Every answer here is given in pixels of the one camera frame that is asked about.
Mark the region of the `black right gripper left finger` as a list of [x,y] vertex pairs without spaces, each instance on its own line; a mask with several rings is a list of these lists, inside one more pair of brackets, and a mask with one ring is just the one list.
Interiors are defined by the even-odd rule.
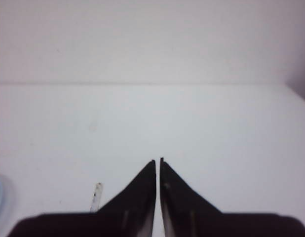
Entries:
[[150,237],[156,200],[152,160],[114,198],[95,212],[49,213],[19,221],[11,237]]

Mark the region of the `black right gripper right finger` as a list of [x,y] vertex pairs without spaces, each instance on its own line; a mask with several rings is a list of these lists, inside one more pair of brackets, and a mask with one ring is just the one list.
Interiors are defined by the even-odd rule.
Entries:
[[273,213],[222,212],[195,192],[163,158],[160,204],[167,237],[305,237],[305,226]]

